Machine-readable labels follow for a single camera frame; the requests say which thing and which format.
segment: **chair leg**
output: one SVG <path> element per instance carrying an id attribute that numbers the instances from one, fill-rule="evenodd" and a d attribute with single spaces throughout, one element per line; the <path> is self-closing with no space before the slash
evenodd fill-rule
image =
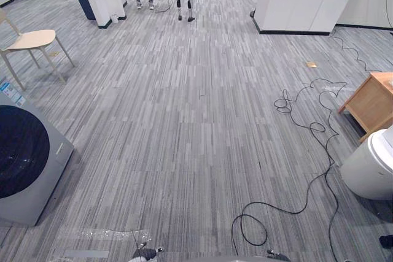
<path id="1" fill-rule="evenodd" d="M 61 44 L 61 42 L 60 42 L 59 38 L 57 38 L 57 36 L 56 36 L 56 40 L 57 40 L 57 42 L 59 43 L 61 49 L 64 51 L 64 53 L 65 53 L 66 56 L 68 57 L 68 59 L 69 59 L 70 63 L 72 64 L 72 66 L 75 67 L 75 65 L 74 65 L 74 63 L 72 62 L 71 58 L 69 57 L 69 55 L 68 55 L 66 49 L 63 47 L 63 45 Z"/>
<path id="2" fill-rule="evenodd" d="M 6 57 L 6 55 L 1 55 L 3 60 L 6 62 L 7 68 L 8 70 L 10 70 L 11 74 L 13 75 L 14 79 L 17 81 L 17 83 L 19 84 L 20 88 L 22 88 L 23 91 L 26 90 L 26 88 L 23 86 L 23 84 L 21 83 L 21 81 L 19 81 L 18 76 L 16 75 L 16 73 L 14 72 L 14 70 L 11 67 L 11 64 L 8 60 L 8 58 Z"/>
<path id="3" fill-rule="evenodd" d="M 38 64 L 38 62 L 37 62 L 37 60 L 36 60 L 36 58 L 35 58 L 34 55 L 33 55 L 33 53 L 31 52 L 31 50 L 28 50 L 28 51 L 29 51 L 31 57 L 33 58 L 33 61 L 36 63 L 37 67 L 40 69 L 41 67 L 39 66 L 39 64 Z"/>
<path id="4" fill-rule="evenodd" d="M 63 78 L 63 76 L 59 73 L 59 71 L 57 71 L 57 68 L 56 68 L 55 64 L 53 63 L 53 61 L 48 56 L 48 53 L 45 51 L 45 48 L 44 47 L 40 47 L 39 49 L 40 49 L 40 51 L 42 51 L 42 54 L 46 57 L 46 59 L 48 60 L 48 62 L 52 66 L 53 70 L 56 72 L 57 76 L 59 76 L 60 80 L 63 81 L 64 83 L 66 83 L 66 81 Z"/>

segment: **chair seat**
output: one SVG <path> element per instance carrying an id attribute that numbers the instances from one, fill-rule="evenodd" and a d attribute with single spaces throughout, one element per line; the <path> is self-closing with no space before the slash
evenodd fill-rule
<path id="1" fill-rule="evenodd" d="M 8 50 L 25 50 L 34 49 L 41 46 L 49 45 L 55 40 L 55 30 L 40 30 L 28 33 L 22 33 L 17 40 L 8 47 Z"/>

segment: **label sticker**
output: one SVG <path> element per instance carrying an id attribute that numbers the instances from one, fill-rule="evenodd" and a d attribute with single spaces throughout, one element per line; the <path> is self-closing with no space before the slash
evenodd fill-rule
<path id="1" fill-rule="evenodd" d="M 10 83 L 8 83 L 2 92 L 9 98 L 12 98 L 18 91 Z"/>
<path id="2" fill-rule="evenodd" d="M 61 143 L 61 144 L 60 144 L 60 146 L 59 146 L 59 148 L 58 148 L 58 150 L 57 150 L 57 152 L 56 152 L 56 155 L 58 155 L 58 154 L 62 151 L 63 145 L 64 145 L 64 143 Z"/>
<path id="3" fill-rule="evenodd" d="M 21 107 L 25 102 L 26 102 L 26 99 L 25 99 L 24 97 L 20 96 L 20 97 L 18 98 L 18 100 L 15 102 L 15 104 L 16 104 L 18 107 Z"/>
<path id="4" fill-rule="evenodd" d="M 4 82 L 4 83 L 1 85 L 1 87 L 0 87 L 0 91 L 3 91 L 4 89 L 6 89 L 7 86 L 8 86 L 9 84 L 10 84 L 9 82 Z"/>
<path id="5" fill-rule="evenodd" d="M 17 101 L 20 99 L 20 96 L 21 96 L 20 93 L 19 93 L 19 92 L 16 92 L 15 95 L 14 95 L 13 97 L 11 97 L 12 102 L 13 102 L 14 104 L 16 104 Z"/>

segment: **gray striped carpet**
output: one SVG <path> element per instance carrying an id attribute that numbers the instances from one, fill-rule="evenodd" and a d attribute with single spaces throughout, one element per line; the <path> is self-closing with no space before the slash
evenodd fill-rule
<path id="1" fill-rule="evenodd" d="M 54 57 L 63 85 L 38 53 L 40 70 L 27 53 L 9 55 L 26 97 L 76 150 L 36 227 L 2 223 L 0 261 L 54 261 L 67 249 L 110 251 L 108 259 L 72 261 L 128 261 L 135 250 L 130 231 L 139 229 L 148 231 L 149 245 L 164 246 L 161 262 L 233 255 L 230 226 L 245 204 L 301 208 L 327 157 L 273 102 L 283 88 L 294 95 L 323 77 L 348 83 L 337 98 L 325 98 L 337 109 L 368 74 L 327 36 L 258 35 L 249 18 L 256 1 L 196 0 L 196 20 L 187 23 L 177 20 L 175 7 L 157 14 L 147 0 L 141 11 L 128 0 L 127 19 L 108 29 L 86 20 L 77 0 L 15 0 L 4 8 L 22 31 L 56 29 L 74 60 L 76 68 L 62 53 Z M 155 2 L 161 10 L 168 0 Z M 4 24 L 0 35 L 2 45 L 12 36 Z M 388 31 L 338 28 L 336 35 L 370 67 L 393 70 Z M 59 51 L 57 44 L 49 48 Z M 0 71 L 10 77 L 3 61 Z M 303 123 L 327 119 L 315 93 L 298 106 L 294 116 Z M 330 144 L 337 166 L 329 174 L 340 202 L 332 229 L 337 257 L 392 261 L 378 238 L 393 234 L 393 206 L 345 187 L 338 166 L 358 136 L 336 112 L 332 124 L 340 133 Z M 292 261 L 333 261 L 333 210 L 322 179 L 301 215 L 255 206 L 248 212 L 264 221 L 268 242 L 251 247 L 236 227 L 239 252 L 266 256 L 275 249 Z M 261 240 L 255 223 L 245 221 L 245 230 Z"/>

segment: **wooden chair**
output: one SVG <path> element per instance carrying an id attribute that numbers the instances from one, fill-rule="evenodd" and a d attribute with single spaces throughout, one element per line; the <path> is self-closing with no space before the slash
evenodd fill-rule
<path id="1" fill-rule="evenodd" d="M 46 46 L 50 45 L 55 39 L 59 43 L 61 49 L 63 49 L 64 53 L 68 57 L 69 61 L 71 62 L 72 66 L 75 67 L 74 63 L 70 59 L 67 51 L 64 49 L 63 45 L 60 43 L 60 40 L 56 36 L 56 31 L 55 30 L 40 30 L 40 31 L 32 31 L 28 33 L 21 33 L 18 28 L 7 18 L 7 14 L 5 11 L 0 9 L 0 23 L 3 21 L 8 22 L 8 24 L 11 26 L 11 28 L 18 34 L 17 40 L 15 42 L 5 48 L 5 49 L 0 49 L 0 55 L 3 58 L 3 60 L 6 62 L 6 66 L 10 70 L 11 74 L 13 75 L 14 79 L 17 81 L 19 84 L 20 88 L 22 90 L 25 90 L 24 86 L 22 83 L 19 81 L 16 73 L 11 67 L 11 64 L 7 58 L 7 54 L 10 52 L 17 52 L 20 50 L 27 50 L 29 54 L 31 55 L 33 61 L 37 65 L 37 67 L 40 69 L 40 66 L 38 65 L 38 62 L 36 58 L 34 57 L 33 53 L 31 52 L 33 49 L 38 49 L 42 52 L 42 54 L 46 57 L 48 60 L 49 64 L 52 66 L 53 70 L 56 72 L 57 76 L 60 78 L 61 81 L 66 83 L 64 80 L 63 76 L 57 71 L 56 66 L 50 59 L 48 53 L 45 51 Z"/>

